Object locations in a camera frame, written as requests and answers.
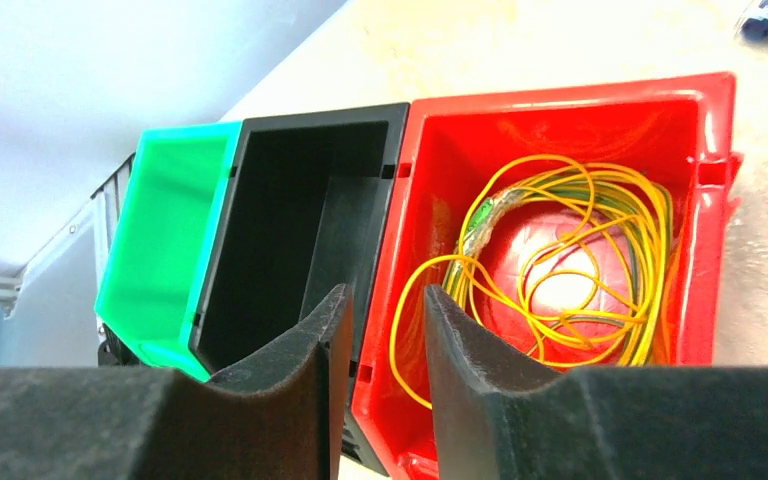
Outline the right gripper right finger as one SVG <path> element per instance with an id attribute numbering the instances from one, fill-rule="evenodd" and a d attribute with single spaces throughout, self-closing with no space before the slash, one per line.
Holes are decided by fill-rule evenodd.
<path id="1" fill-rule="evenodd" d="M 559 373 L 425 290 L 443 479 L 768 479 L 768 367 Z"/>

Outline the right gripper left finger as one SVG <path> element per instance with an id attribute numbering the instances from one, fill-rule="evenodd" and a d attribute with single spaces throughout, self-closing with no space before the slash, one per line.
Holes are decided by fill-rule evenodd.
<path id="1" fill-rule="evenodd" d="M 352 293 L 198 382 L 148 367 L 0 368 L 0 479 L 334 479 Z"/>

